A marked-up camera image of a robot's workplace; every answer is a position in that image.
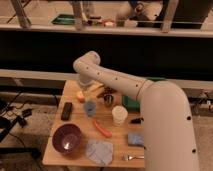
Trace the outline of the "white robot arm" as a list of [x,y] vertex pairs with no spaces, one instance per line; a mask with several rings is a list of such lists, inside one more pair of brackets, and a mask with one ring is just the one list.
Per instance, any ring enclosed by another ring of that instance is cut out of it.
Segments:
[[200,171],[190,104],[178,85],[104,68],[94,51],[73,68],[80,85],[96,80],[140,103],[146,171]]

